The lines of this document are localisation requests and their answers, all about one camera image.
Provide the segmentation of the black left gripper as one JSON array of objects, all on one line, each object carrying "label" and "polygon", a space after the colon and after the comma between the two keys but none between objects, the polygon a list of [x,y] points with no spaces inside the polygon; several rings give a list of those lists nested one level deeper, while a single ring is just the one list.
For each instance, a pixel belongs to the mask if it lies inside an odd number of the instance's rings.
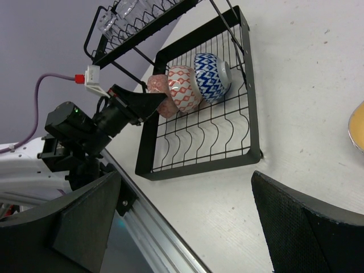
[{"label": "black left gripper", "polygon": [[114,84],[109,89],[110,100],[102,110],[97,110],[92,120],[110,137],[115,137],[128,124],[140,126],[157,111],[163,99],[151,93],[136,93]]}]

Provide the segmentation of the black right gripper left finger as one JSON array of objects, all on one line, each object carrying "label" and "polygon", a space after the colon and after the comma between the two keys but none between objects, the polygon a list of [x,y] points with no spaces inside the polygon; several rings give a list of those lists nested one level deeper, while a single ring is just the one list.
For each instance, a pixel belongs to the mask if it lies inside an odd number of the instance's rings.
[{"label": "black right gripper left finger", "polygon": [[99,272],[121,176],[1,219],[1,272]]}]

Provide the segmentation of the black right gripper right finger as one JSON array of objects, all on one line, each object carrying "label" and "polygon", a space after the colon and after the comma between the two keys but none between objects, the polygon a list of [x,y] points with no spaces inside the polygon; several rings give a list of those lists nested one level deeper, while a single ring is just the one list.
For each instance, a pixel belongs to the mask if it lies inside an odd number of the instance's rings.
[{"label": "black right gripper right finger", "polygon": [[251,186],[274,272],[363,272],[363,214],[259,171]]}]

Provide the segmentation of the pink speckled bowl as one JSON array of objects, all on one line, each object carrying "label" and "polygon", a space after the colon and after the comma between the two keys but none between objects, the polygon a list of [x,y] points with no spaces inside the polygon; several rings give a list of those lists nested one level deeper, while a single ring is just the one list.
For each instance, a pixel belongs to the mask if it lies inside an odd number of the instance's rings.
[{"label": "pink speckled bowl", "polygon": [[157,98],[163,99],[157,108],[162,117],[171,118],[179,111],[171,97],[166,75],[150,76],[147,81],[147,90]]}]

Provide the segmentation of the yellow square plate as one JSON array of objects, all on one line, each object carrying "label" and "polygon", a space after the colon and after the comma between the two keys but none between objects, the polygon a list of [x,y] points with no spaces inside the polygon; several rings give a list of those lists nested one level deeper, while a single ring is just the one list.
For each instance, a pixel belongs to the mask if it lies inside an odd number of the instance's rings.
[{"label": "yellow square plate", "polygon": [[348,134],[353,146],[363,154],[363,105],[361,102],[348,121]]}]

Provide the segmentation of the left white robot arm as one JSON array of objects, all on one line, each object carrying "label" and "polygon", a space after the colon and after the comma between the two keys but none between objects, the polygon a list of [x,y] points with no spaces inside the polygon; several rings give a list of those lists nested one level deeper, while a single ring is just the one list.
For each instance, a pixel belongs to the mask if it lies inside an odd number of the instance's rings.
[{"label": "left white robot arm", "polygon": [[1,202],[32,207],[75,191],[116,170],[103,151],[128,124],[141,125],[167,98],[113,85],[92,117],[67,101],[50,112],[47,135],[20,147],[1,145]]}]

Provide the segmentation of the blue patterned bowl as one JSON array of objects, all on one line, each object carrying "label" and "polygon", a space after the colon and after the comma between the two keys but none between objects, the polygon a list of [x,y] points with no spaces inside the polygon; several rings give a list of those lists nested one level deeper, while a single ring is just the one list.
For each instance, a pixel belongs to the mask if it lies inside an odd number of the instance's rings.
[{"label": "blue patterned bowl", "polygon": [[193,64],[198,89],[207,103],[218,101],[229,91],[232,77],[226,61],[212,53],[197,53]]}]

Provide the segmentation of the clear glass cup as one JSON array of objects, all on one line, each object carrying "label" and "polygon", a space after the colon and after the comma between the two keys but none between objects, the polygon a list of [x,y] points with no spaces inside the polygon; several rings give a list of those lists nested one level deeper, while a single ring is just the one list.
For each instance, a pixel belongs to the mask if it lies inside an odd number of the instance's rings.
[{"label": "clear glass cup", "polygon": [[113,36],[113,26],[117,16],[114,13],[104,13],[97,21],[97,28],[102,32],[102,34],[111,39]]},{"label": "clear glass cup", "polygon": [[119,1],[116,5],[115,12],[123,18],[134,18],[142,11],[140,1]]}]

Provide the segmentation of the aluminium mounting rail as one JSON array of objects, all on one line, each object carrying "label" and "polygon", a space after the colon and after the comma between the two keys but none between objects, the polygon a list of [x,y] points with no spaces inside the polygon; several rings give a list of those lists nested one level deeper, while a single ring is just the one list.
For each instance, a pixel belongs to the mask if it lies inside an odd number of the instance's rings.
[{"label": "aluminium mounting rail", "polygon": [[101,155],[113,164],[123,181],[136,194],[122,216],[127,231],[153,272],[210,272],[208,266],[155,208],[109,151]]}]

